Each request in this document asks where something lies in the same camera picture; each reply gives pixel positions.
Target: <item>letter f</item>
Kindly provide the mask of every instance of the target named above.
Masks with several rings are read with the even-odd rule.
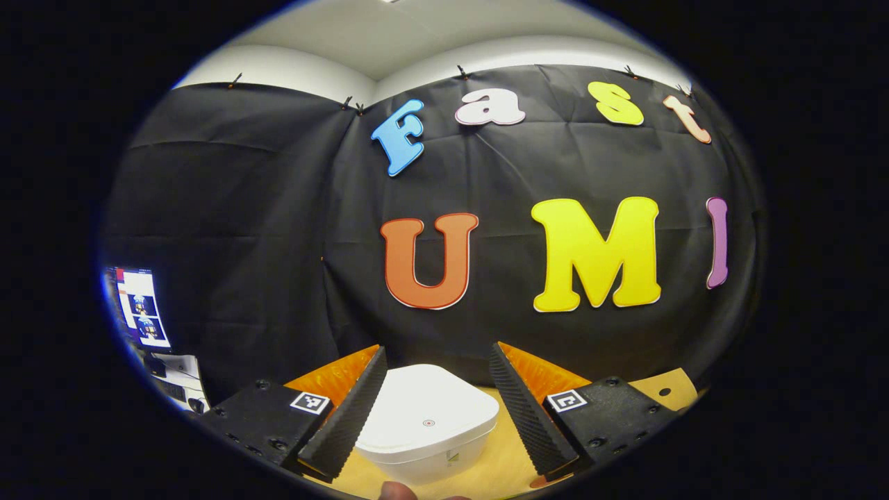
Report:
[[[423,152],[421,142],[411,144],[407,140],[408,135],[420,137],[423,133],[423,123],[411,114],[421,109],[423,109],[423,101],[411,99],[386,118],[386,121],[381,123],[371,134],[371,139],[380,141],[389,158],[389,177],[398,175]],[[398,121],[402,118],[404,126],[398,126]]]

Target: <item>table surface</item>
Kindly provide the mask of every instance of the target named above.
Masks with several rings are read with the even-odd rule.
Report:
[[[497,425],[488,434],[482,454],[466,471],[434,483],[412,487],[419,500],[441,500],[455,495],[466,496],[472,500],[495,500],[534,489],[531,488],[531,483],[538,478],[538,474],[518,436],[516,426],[509,418],[503,399],[493,387],[478,389],[497,399],[500,405]],[[307,479],[328,488],[371,499],[380,496],[383,481],[391,480],[355,449],[343,466],[340,477],[333,480],[333,484],[328,485],[308,477]]]
[[[688,407],[700,396],[682,369],[630,382],[630,385],[673,410]],[[669,395],[658,393],[663,387],[672,388]],[[472,500],[502,500],[539,489],[532,488],[531,484],[535,482],[537,487],[542,483],[542,479],[534,470],[531,458],[525,451],[525,445],[522,444],[512,418],[509,417],[500,393],[493,387],[478,387],[478,389],[491,395],[500,405],[497,425],[488,434],[481,456],[464,472],[434,483],[412,487],[419,500],[441,500],[448,496],[465,496]],[[355,449],[349,455],[340,476],[333,480],[332,484],[308,476],[307,479],[328,488],[369,499],[378,498],[383,481],[391,480]],[[545,484],[543,488],[570,479],[571,476],[568,476]]]

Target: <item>black fabric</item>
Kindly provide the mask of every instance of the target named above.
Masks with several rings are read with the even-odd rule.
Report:
[[[596,110],[589,82],[623,87],[640,126]],[[706,94],[607,69],[522,66],[412,89],[363,116],[340,104],[262,85],[195,85],[169,92],[126,152],[104,245],[109,265],[155,270],[169,336],[200,360],[208,391],[230,395],[267,377],[282,383],[373,343],[391,367],[432,363],[491,384],[495,341],[589,379],[628,380],[682,367],[696,383],[741,331],[762,270],[765,213],[752,162]],[[460,125],[468,92],[519,96],[518,125]],[[662,101],[692,107],[713,141],[692,137]],[[423,154],[397,177],[371,132],[409,99]],[[657,303],[581,305],[539,313],[546,246],[531,208],[573,198],[607,238],[627,197],[648,197],[656,220]],[[713,233],[705,202],[728,204],[729,277],[705,287]],[[421,219],[416,277],[444,272],[444,214],[479,218],[470,235],[469,288],[445,310],[396,301],[384,278],[384,222]]]

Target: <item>yellow letter m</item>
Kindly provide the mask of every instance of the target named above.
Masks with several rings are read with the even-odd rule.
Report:
[[[581,297],[572,290],[572,269],[577,270],[593,307],[605,302],[621,266],[623,276],[614,292],[615,305],[644,305],[661,298],[654,248],[658,204],[654,200],[632,197],[621,201],[607,241],[577,200],[542,201],[531,209],[531,216],[547,233],[547,280],[543,293],[534,298],[534,309],[577,309]]]

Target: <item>screw hole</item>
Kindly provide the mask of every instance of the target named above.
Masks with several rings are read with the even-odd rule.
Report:
[[[287,443],[285,443],[281,440],[275,440],[275,439],[268,440],[268,445],[278,451],[286,451],[287,450]]]

